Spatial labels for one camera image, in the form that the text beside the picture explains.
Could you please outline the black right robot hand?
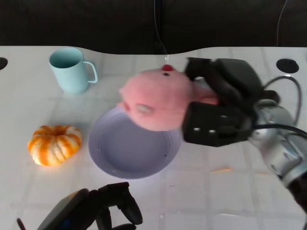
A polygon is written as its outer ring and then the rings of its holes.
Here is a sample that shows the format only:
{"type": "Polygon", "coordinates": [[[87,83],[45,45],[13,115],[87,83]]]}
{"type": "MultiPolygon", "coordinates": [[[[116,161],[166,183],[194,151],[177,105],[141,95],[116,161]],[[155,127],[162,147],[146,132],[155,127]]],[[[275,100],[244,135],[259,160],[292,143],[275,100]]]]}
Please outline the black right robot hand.
{"type": "Polygon", "coordinates": [[[190,57],[185,74],[190,80],[203,77],[218,98],[217,104],[189,103],[182,124],[188,143],[220,147],[246,141],[258,119],[255,104],[263,99],[280,102],[244,60],[190,57]]]}

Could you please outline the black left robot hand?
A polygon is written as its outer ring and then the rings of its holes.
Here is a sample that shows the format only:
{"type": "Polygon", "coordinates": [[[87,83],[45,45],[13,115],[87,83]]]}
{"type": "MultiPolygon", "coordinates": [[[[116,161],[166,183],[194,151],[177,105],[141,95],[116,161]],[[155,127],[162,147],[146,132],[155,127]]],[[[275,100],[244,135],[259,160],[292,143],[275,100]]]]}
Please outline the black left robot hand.
{"type": "Polygon", "coordinates": [[[86,230],[96,222],[99,230],[135,230],[143,223],[129,183],[108,184],[97,190],[86,188],[61,199],[38,227],[39,230],[86,230]],[[112,226],[110,207],[117,206],[129,221],[112,226]]]}

